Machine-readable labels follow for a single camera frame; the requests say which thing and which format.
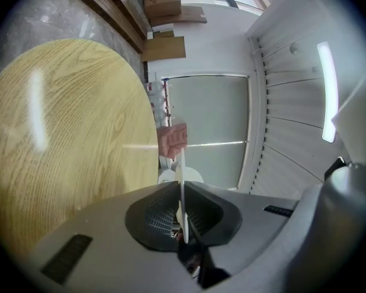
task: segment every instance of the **wood grain surface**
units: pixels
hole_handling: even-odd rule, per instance
[[[86,205],[157,183],[148,98],[116,52],[56,40],[0,74],[0,240],[24,256]]]

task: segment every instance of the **round tabletop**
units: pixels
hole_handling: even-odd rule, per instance
[[[24,256],[76,211],[157,183],[156,126],[116,52],[56,40],[0,74],[0,240]]]

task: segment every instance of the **concrete floor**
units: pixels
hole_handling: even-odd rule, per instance
[[[90,39],[110,47],[144,82],[140,55],[80,0],[20,0],[0,28],[0,72],[27,50],[61,38]]]

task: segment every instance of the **wooden table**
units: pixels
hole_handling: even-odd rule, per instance
[[[151,107],[134,70],[90,40],[56,40],[0,74],[0,239],[24,256],[86,205],[157,183]]]

